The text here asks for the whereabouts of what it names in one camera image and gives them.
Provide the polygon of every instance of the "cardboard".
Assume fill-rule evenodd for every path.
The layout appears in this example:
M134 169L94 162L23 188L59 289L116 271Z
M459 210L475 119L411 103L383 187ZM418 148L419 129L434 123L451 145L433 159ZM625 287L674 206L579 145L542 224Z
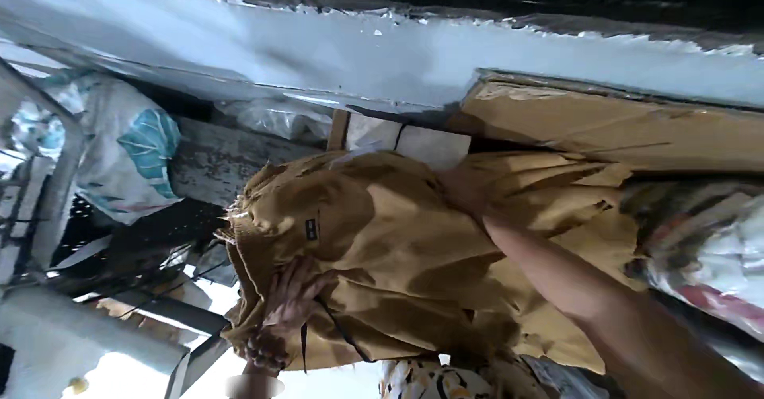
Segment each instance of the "cardboard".
M448 128L634 169L764 172L764 115L581 82L491 74Z

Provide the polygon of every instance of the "wire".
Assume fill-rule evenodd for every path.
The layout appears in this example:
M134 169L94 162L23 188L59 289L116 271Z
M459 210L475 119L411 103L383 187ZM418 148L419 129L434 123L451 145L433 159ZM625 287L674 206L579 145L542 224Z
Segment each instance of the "wire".
M138 306L136 306L136 307L134 307L134 308L132 308L132 309L129 309L127 312L125 312L124 314L122 314L122 315L121 315L121 316L119 316L118 318L120 318L120 319L121 319L121 318L122 318L122 317L124 317L124 316L128 316L128 315L130 315L131 313L133 313L134 311L136 311L137 309L139 309L141 306L144 306L144 305L146 305L146 304L150 304L151 302L154 302L154 301L155 301L157 298L160 298L160 297L162 297L162 296L164 296L164 295L168 294L169 292L172 292L172 291L178 290L180 287L183 287L183 286L184 286L185 284L187 284L189 281L195 281L195 280L198 280L200 277L202 277L202 276L203 276L203 275L205 275L206 273L208 273L208 272L212 271L213 269L217 269L218 267L221 267L221 266L225 265L225 262L227 262L227 261L222 261L222 262L218 263L217 265L215 265L215 266L213 266L213 267L210 267L210 268L209 268L208 270L206 270L206 271L203 271L203 272L199 272L197 275L194 275L193 277L190 277L188 280L185 280L184 282L182 282L182 283L178 284L178 285L177 285L177 286L175 286L175 287L170 287L169 289L167 289L167 290L165 290L165 291L163 291L163 292L161 292L161 293L159 293L159 294L155 294L154 296L151 296L151 298L150 298L150 299L147 299L147 300L146 300L145 302L143 302L142 304L140 304L140 305L138 305Z

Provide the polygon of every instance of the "metal bar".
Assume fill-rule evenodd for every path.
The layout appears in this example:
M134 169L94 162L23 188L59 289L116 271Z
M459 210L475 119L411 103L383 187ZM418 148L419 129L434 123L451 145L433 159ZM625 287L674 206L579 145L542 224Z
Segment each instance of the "metal bar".
M112 296L113 299L131 306L139 306L138 312L151 318L205 335L215 335L228 320L191 304L171 297L158 296L140 290L129 290Z
M191 352L186 368L186 378L183 380L180 394L185 393L229 348L231 348L231 343L221 338L219 333L210 336L204 343L196 347Z
M32 238L31 253L43 269L51 266L51 258L61 242L74 193L74 178L85 151L85 135L76 117L46 92L0 58L0 79L13 85L40 107L61 120L66 136L53 173L45 183L37 218L40 223Z

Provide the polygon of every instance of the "pile of clothes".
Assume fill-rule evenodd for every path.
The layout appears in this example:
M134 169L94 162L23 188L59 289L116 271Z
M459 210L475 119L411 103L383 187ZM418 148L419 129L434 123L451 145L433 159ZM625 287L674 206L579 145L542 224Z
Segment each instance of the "pile of clothes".
M622 267L637 227L619 213L624 165L541 151L472 154L472 169L518 225L578 254L635 289ZM586 335L546 302L467 214L449 206L434 172L389 151L329 152L249 181L219 231L241 281L223 336L241 353L263 317L274 267L311 255L340 271L329 312L308 322L306 366L428 352L547 356L604 373ZM349 334L358 350L336 328ZM300 338L287 344L300 355ZM289 367L302 369L298 359Z

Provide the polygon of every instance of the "finger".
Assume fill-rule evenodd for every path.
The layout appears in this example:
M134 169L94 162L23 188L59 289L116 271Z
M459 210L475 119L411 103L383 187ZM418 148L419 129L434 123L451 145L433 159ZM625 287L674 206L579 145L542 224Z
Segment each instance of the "finger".
M313 278L303 290L302 297L304 299L312 300L314 297L318 296L319 293L321 293L321 290L323 290L324 287L337 281L338 276L339 271L332 269Z
M294 271L294 276L290 281L289 290L287 292L287 299L297 299L300 296L302 286L305 284L305 280L308 277L310 268L313 267L313 258L304 257L300 261L300 266Z
M287 297L287 290L289 289L289 285L292 281L292 276L294 275L295 269L297 269L297 267L300 266L301 261L302 261L302 258L300 256L293 258L292 261L289 262L289 265L286 267L286 270L281 276L281 280L279 281L279 291L278 291L279 297L281 299L285 299Z
M268 294L265 296L265 314L272 313L280 302L277 293L279 287L279 277L280 275L278 272L274 273L273 277L271 277L271 286L268 287Z

